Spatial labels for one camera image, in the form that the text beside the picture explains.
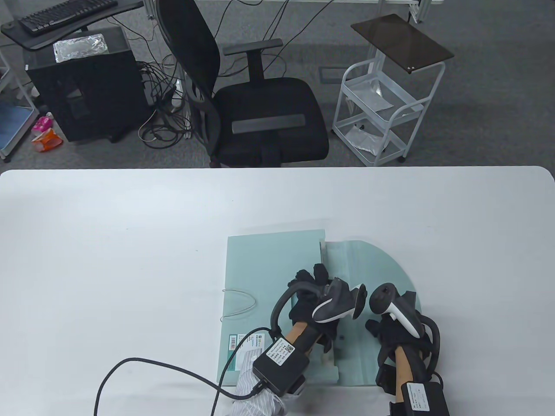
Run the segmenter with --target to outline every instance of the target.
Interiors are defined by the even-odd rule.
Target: office chair
[[[156,9],[162,36],[187,72],[191,124],[212,168],[280,166],[327,156],[324,118],[308,84],[264,78],[262,51],[282,46],[281,39],[224,48],[224,55],[246,53],[250,81],[214,93],[220,52],[195,0],[157,0]]]

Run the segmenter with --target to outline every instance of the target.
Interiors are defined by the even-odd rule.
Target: white metal cart
[[[10,152],[33,125],[38,116],[38,110],[2,55],[2,51],[0,51],[0,59],[2,60],[0,62],[0,159],[8,162]],[[2,90],[12,82],[17,84],[28,105],[2,102]]]
[[[343,75],[333,131],[366,166],[379,166],[393,159],[405,161],[445,72],[443,61],[453,54],[396,14],[352,27],[375,44],[375,56],[350,66]],[[416,99],[388,77],[382,70],[386,54],[409,74],[436,68],[437,77],[429,95]],[[365,74],[347,80],[357,68],[365,66]],[[350,116],[338,120],[344,102],[350,105]],[[417,122],[407,142],[391,130],[412,120]]]

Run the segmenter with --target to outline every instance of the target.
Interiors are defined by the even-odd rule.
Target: desk
[[[215,379],[229,235],[325,228],[413,279],[452,416],[550,414],[555,184],[538,167],[9,171],[0,176],[0,414],[90,415],[140,356]],[[99,415],[206,415],[213,391],[126,364]],[[293,414],[388,414],[378,388]]]
[[[110,7],[106,10],[101,10],[91,16],[84,17],[83,19],[70,23],[67,26],[59,27],[51,32],[44,33],[40,36],[31,36],[23,27],[16,21],[11,21],[3,24],[0,31],[15,43],[27,50],[38,50],[44,48],[60,39],[66,37],[73,32],[78,31],[84,26],[92,24],[107,17],[114,16],[119,13],[128,12],[130,10],[138,9],[143,6],[143,0],[118,0],[118,5]]]

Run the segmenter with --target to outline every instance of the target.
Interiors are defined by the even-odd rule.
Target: barcode label
[[[408,398],[411,408],[417,412],[429,412],[430,405],[426,396],[426,389],[421,383],[407,383]]]
[[[237,335],[230,335],[229,336],[229,351],[235,351],[236,346],[237,346]]]
[[[295,350],[285,338],[280,338],[276,343],[266,352],[266,355],[275,362],[277,365],[281,366]]]

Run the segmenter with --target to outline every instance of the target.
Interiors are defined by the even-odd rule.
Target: black cable
[[[224,21],[224,16],[228,11],[229,6],[231,6],[231,4],[233,3],[233,1],[234,0],[229,0],[228,5],[225,6],[224,13],[222,13],[221,15],[220,24],[218,24],[218,28],[216,29],[216,34],[214,35],[214,39],[216,39],[216,36],[218,36],[218,33],[220,32],[221,24]],[[259,6],[264,0],[258,0],[258,2],[256,3],[247,3],[247,2],[244,2],[243,0],[236,0],[236,1],[238,1],[241,4],[244,4],[245,6]]]
[[[277,30],[279,24],[281,23],[281,19],[282,19],[283,15],[285,14],[285,9],[287,9],[287,6],[289,5],[289,1],[290,0],[285,0],[283,10],[281,11],[281,15],[280,15],[279,19],[277,20],[276,26],[274,27],[274,30],[272,31],[272,33],[271,33],[271,35],[268,39],[272,39],[274,37],[274,33],[276,33],[276,30]]]
[[[434,371],[433,374],[435,374],[435,376],[437,377],[437,379],[440,381],[440,386],[441,386],[441,389],[443,390],[443,379],[441,378],[441,376],[439,375],[439,373],[437,373],[436,371]]]
[[[258,332],[258,331],[267,331],[267,333],[271,334],[270,328],[260,327],[260,328],[257,328],[257,329],[253,329],[247,335],[245,335],[243,337],[243,339],[237,344],[237,346],[235,347],[235,349],[231,353],[231,356],[228,358],[228,361],[226,362],[226,364],[224,366],[224,369],[221,371],[220,381],[218,383],[218,388],[216,389],[216,397],[214,397],[214,403],[212,404],[212,411],[210,412],[210,416],[214,416],[214,413],[216,412],[216,406],[218,404],[218,398],[220,397],[221,386],[222,386],[222,384],[224,384],[225,372],[228,370],[229,364],[233,360],[233,357],[235,357],[235,354],[237,353],[237,351],[239,350],[241,345],[243,345],[243,343],[247,340],[247,338],[249,338],[252,334],[254,334],[255,332]]]
[[[104,388],[104,385],[106,384],[108,379],[112,376],[112,374],[119,367],[121,367],[123,364],[129,363],[129,362],[139,362],[139,363],[152,364],[154,366],[164,367],[164,368],[169,368],[170,370],[179,371],[180,373],[187,374],[188,376],[191,376],[193,378],[196,378],[199,381],[202,381],[203,383],[209,385],[213,389],[216,389],[218,391],[218,393],[221,393],[224,396],[227,396],[227,397],[229,397],[230,399],[233,399],[233,400],[247,400],[247,399],[250,399],[251,397],[256,396],[258,393],[260,393],[265,388],[265,385],[263,383],[259,383],[252,389],[252,391],[249,394],[239,396],[239,395],[231,394],[226,390],[223,390],[220,386],[214,384],[210,380],[204,378],[203,376],[199,376],[198,374],[193,373],[192,371],[186,370],[185,368],[173,366],[171,364],[166,364],[166,363],[163,363],[161,361],[155,361],[155,360],[152,360],[152,359],[132,357],[132,358],[126,358],[124,360],[121,360],[119,363],[117,363],[114,367],[112,367],[112,369],[108,372],[108,374],[106,374],[106,376],[102,380],[102,382],[100,384],[100,387],[98,388],[98,391],[97,391],[97,398],[94,401],[93,416],[98,416],[98,404],[100,402],[100,395],[102,394],[102,389]]]
[[[150,134],[153,136],[153,140],[144,140],[143,136],[140,134],[139,137],[142,139],[143,144],[148,148],[156,150],[171,148],[179,143],[187,133],[192,134],[190,120],[180,113],[185,105],[186,97],[184,97],[183,94],[181,95],[181,106],[175,111],[168,110],[167,106],[163,103],[166,93],[168,93],[173,86],[177,66],[174,66],[173,73],[170,77],[161,69],[150,63],[140,62],[139,65],[141,73],[146,74],[147,77],[149,77],[148,80],[143,82],[152,84],[151,98],[155,102],[155,112],[157,112],[162,119],[162,122],[156,122],[153,117],[152,120],[146,124],[144,129],[140,129],[143,131],[143,136]],[[160,135],[161,132],[171,133],[171,137],[164,138]],[[156,141],[163,142],[164,144],[160,146],[154,145],[153,143]]]
[[[245,67],[242,67],[241,69],[239,69],[239,70],[237,70],[237,71],[235,71],[235,72],[232,72],[232,73],[230,73],[230,74],[222,74],[222,75],[218,75],[218,77],[219,77],[219,78],[227,78],[227,77],[232,77],[233,75],[237,75],[237,74],[239,74],[239,73],[243,72],[243,71],[244,71],[244,70],[246,70],[246,69],[247,69],[248,67],[249,67],[249,66],[247,65],[247,66],[245,66]]]
[[[285,58],[281,57],[281,56],[279,56],[275,53],[265,53],[263,55],[267,55],[267,56],[270,56],[270,57],[276,57],[278,59],[281,59],[281,61],[283,62],[283,65],[285,66],[285,69],[283,70],[283,73],[280,76],[280,78],[283,78],[285,76],[285,73],[287,72],[287,61],[285,60]]]
[[[428,362],[428,367],[426,368],[426,372],[428,375],[428,379],[432,378],[432,374],[436,370],[437,361],[440,357],[440,348],[441,348],[441,337],[440,337],[440,329],[437,327],[437,324],[425,315],[419,315],[420,322],[426,325],[430,331],[432,332],[432,344],[434,347],[434,351],[430,353],[430,362]]]
[[[230,66],[228,66],[227,69],[225,69],[221,74],[218,74],[218,77],[228,77],[229,75],[227,75],[227,72],[230,71],[235,66],[235,64],[237,62],[239,62],[240,60],[244,60],[244,59],[246,59],[246,55],[244,55],[242,57],[235,58],[233,60],[233,63]]]
[[[141,35],[139,32],[134,31],[133,29],[129,28],[128,26],[126,26],[125,24],[123,24],[122,22],[117,20],[114,16],[111,16],[111,18],[114,19],[117,22],[117,24],[119,24],[120,26],[123,26],[125,29],[127,29],[131,33],[136,34],[140,39],[144,40],[144,43],[147,45],[147,49],[148,49],[148,52],[150,53],[150,56],[152,57],[153,61],[156,62],[157,65],[159,65],[158,62],[156,61],[156,58],[154,57],[154,54],[152,53],[152,50],[150,50],[149,42],[152,42],[151,40],[147,40],[145,36]],[[116,24],[116,23],[112,23],[110,20],[108,20],[108,18],[106,18],[106,21],[110,24]],[[154,26],[153,29],[152,29],[152,39],[154,39],[155,29],[156,29],[156,26]]]
[[[264,68],[264,71],[266,71],[278,58],[279,55],[281,55],[281,52],[283,52],[283,50],[287,47],[287,45],[289,45],[292,41],[295,40],[295,38],[297,38],[302,32],[305,31],[305,29],[309,26],[310,23],[312,23],[312,21],[320,14],[324,11],[324,9],[326,7],[328,7],[331,3],[333,3],[334,0],[329,0],[313,17],[312,19],[309,20],[309,22],[304,26],[304,28],[301,29],[301,31],[299,33],[297,33],[295,36],[293,36],[285,45],[283,45],[283,47],[279,50],[279,52],[277,53],[278,55],[272,60],[272,62],[270,62],[270,64]]]
[[[266,33],[264,33],[264,37],[262,38],[262,40],[266,40],[266,36],[268,35],[268,32],[270,31],[270,29],[272,28],[272,25],[274,24],[274,22],[276,21],[276,19],[278,18],[278,16],[280,15],[281,12],[281,16],[279,18],[279,20],[276,23],[276,26],[274,28],[274,31],[272,32],[272,34],[270,35],[270,37],[268,39],[271,39],[272,36],[274,35],[274,33],[276,32],[276,29],[279,26],[279,23],[281,21],[281,18],[283,17],[283,14],[285,13],[285,8],[287,7],[287,4],[289,4],[289,0],[285,0],[285,2],[283,2],[283,4],[281,5],[281,7],[277,10],[276,15],[274,16],[274,19],[272,20],[272,22],[270,23],[270,25],[268,26],[268,29],[266,30]]]
[[[150,36],[150,39],[146,39],[147,42],[152,42],[154,40],[156,27],[158,27],[158,22],[156,22],[152,27],[152,35]],[[141,40],[141,38],[127,38],[127,40]]]

